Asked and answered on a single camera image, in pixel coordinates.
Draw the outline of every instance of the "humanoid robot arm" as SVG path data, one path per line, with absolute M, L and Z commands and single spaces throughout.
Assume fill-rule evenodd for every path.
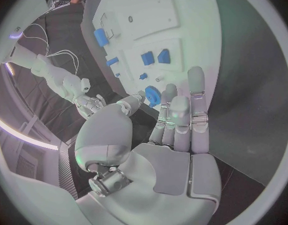
M 44 77 L 47 85 L 59 96 L 75 104 L 78 112 L 85 119 L 106 105 L 105 100 L 100 95 L 97 98 L 85 95 L 90 88 L 90 82 L 87 78 L 80 79 L 67 70 L 54 66 L 46 56 L 36 55 L 18 43 L 4 62 L 13 62 L 31 69 L 31 72 L 36 76 Z

